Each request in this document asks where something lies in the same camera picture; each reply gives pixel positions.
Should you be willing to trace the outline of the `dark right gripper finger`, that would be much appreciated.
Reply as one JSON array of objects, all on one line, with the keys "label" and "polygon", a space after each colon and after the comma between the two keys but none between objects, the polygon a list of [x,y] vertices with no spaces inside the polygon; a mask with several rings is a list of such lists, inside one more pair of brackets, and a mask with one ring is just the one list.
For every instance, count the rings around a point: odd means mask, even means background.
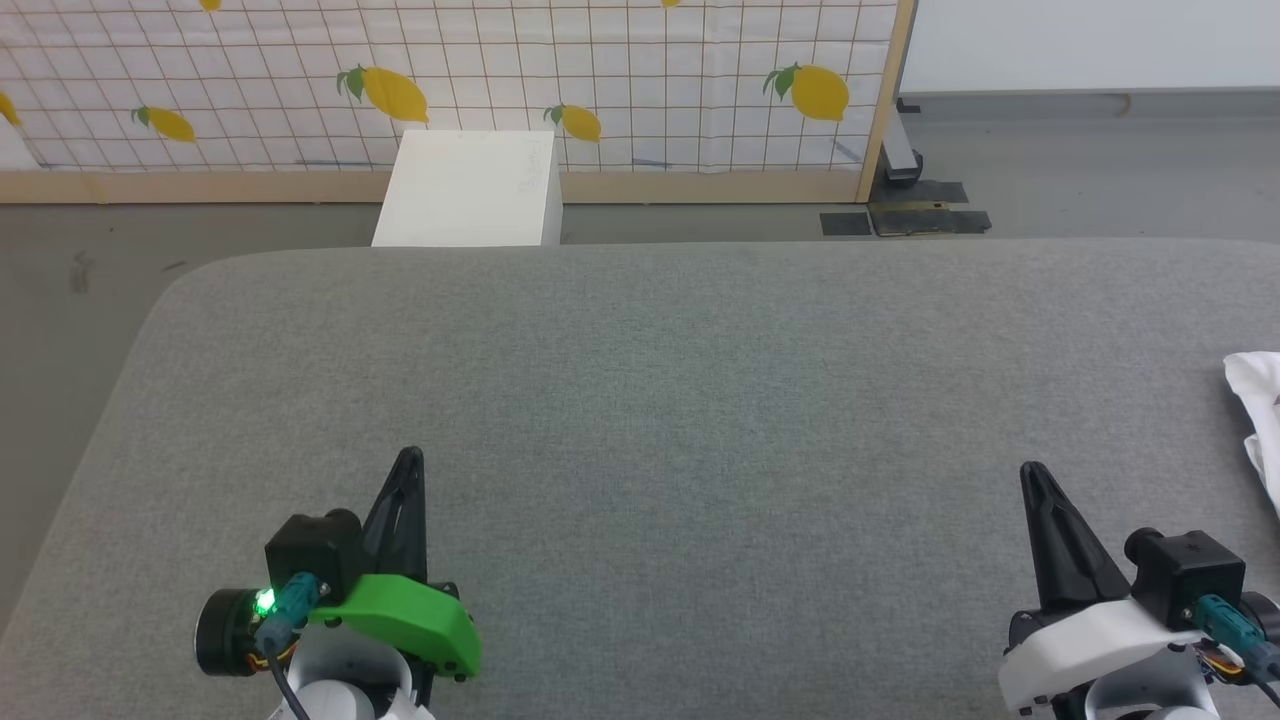
[{"label": "dark right gripper finger", "polygon": [[1094,603],[1126,598],[1132,587],[1102,546],[1096,533],[1076,510],[1076,551],[1075,557],[1082,574],[1089,579],[1089,600],[1083,607]]},{"label": "dark right gripper finger", "polygon": [[1024,462],[1020,483],[1039,607],[1074,612],[1089,600],[1089,579],[1075,557],[1076,511],[1043,462]]}]

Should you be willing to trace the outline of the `long black floor patch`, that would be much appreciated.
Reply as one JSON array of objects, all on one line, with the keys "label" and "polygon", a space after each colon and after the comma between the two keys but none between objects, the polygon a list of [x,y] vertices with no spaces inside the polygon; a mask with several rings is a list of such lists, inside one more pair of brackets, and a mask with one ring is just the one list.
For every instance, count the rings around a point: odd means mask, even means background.
[{"label": "long black floor patch", "polygon": [[931,234],[984,234],[992,228],[986,211],[957,210],[925,202],[919,208],[895,204],[869,204],[870,225],[879,237],[918,237]]}]

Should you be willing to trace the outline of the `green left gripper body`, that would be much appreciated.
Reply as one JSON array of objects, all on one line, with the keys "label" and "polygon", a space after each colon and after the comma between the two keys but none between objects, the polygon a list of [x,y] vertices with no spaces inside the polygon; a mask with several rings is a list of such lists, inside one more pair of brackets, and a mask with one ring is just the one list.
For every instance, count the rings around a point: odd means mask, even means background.
[{"label": "green left gripper body", "polygon": [[407,577],[366,575],[344,603],[310,615],[308,716],[380,720],[397,689],[430,711],[435,679],[466,682],[481,662],[458,598]]}]

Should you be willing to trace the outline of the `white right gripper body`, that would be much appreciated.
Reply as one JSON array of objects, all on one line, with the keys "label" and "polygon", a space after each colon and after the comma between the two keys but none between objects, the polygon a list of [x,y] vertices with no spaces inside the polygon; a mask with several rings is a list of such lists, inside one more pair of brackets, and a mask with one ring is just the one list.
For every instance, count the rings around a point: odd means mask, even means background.
[{"label": "white right gripper body", "polygon": [[1171,632],[1134,600],[1102,602],[1053,620],[1018,611],[997,680],[1005,707],[1030,719],[1102,720],[1146,711],[1143,720],[1219,720],[1201,669],[1198,630]]}]

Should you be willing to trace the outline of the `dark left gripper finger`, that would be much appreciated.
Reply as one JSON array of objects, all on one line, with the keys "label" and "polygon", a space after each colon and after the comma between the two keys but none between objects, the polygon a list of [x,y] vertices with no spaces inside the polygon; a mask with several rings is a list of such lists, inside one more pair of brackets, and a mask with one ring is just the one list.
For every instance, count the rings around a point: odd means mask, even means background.
[{"label": "dark left gripper finger", "polygon": [[421,448],[408,447],[408,575],[428,584],[425,460]]},{"label": "dark left gripper finger", "polygon": [[371,560],[370,571],[412,577],[404,561],[404,542],[399,520],[413,477],[413,450],[402,448],[378,492],[361,533],[362,547]]}]

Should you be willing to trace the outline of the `grey metal screen foot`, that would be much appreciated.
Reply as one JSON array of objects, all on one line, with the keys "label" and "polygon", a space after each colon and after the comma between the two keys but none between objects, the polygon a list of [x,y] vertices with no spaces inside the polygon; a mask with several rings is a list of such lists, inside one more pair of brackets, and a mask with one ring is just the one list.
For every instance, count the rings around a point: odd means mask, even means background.
[{"label": "grey metal screen foot", "polygon": [[879,172],[886,184],[906,188],[915,184],[922,177],[922,155],[913,147],[902,123],[904,114],[919,111],[919,106],[908,105],[900,97],[895,99],[879,155]]}]

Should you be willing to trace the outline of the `black floor patch by foot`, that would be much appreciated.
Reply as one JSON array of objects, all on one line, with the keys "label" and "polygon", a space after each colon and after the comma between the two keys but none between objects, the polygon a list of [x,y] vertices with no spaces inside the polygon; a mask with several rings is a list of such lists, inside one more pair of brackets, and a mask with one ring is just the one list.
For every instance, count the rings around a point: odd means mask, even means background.
[{"label": "black floor patch by foot", "polygon": [[909,186],[891,183],[878,184],[872,190],[869,204],[910,204],[963,205],[969,197],[960,182],[919,179]]}]

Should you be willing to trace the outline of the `white rectangular box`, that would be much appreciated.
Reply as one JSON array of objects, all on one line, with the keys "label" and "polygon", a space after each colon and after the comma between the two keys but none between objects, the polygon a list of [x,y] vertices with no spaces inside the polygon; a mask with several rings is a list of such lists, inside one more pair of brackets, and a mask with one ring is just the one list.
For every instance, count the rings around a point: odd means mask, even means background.
[{"label": "white rectangular box", "polygon": [[563,206],[554,132],[411,128],[371,245],[557,246]]}]

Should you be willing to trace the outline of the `grey fabric sofa surface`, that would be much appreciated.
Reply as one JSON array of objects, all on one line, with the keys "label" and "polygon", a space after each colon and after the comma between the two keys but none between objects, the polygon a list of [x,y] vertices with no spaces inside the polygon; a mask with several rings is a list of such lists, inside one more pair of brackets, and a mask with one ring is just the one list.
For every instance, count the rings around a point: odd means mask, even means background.
[{"label": "grey fabric sofa surface", "polygon": [[1007,720],[1037,606],[1019,469],[1115,556],[1204,530],[1280,600],[1222,360],[1280,350],[1280,245],[333,249],[146,320],[10,626],[0,720],[262,720],[201,606],[291,515],[426,465],[483,639],[442,720]]}]

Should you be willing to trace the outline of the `white garment with grey stitching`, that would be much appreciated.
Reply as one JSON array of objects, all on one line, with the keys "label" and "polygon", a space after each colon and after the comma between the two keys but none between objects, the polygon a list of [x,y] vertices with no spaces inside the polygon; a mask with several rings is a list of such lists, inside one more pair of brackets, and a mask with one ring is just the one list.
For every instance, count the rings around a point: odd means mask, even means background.
[{"label": "white garment with grey stitching", "polygon": [[1226,382],[1253,427],[1244,439],[1245,454],[1280,519],[1280,352],[1230,354],[1222,363]]}]

